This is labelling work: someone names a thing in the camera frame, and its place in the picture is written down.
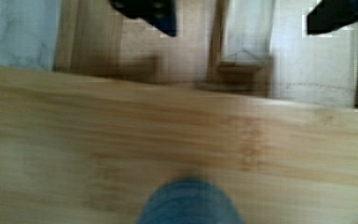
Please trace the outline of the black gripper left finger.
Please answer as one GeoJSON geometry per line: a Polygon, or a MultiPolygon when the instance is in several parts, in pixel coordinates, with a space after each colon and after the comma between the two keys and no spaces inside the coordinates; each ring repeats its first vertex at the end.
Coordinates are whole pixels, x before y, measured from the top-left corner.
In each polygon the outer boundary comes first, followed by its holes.
{"type": "Polygon", "coordinates": [[[177,36],[175,0],[108,0],[125,17],[142,19],[170,37],[177,36]]]}

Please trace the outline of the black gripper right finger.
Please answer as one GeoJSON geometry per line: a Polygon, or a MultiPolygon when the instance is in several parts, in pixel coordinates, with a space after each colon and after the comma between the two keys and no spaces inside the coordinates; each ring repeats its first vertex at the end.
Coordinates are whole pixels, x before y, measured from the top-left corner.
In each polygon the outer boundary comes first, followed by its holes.
{"type": "Polygon", "coordinates": [[[306,18],[308,35],[323,35],[358,22],[358,0],[322,0],[306,18]]]}

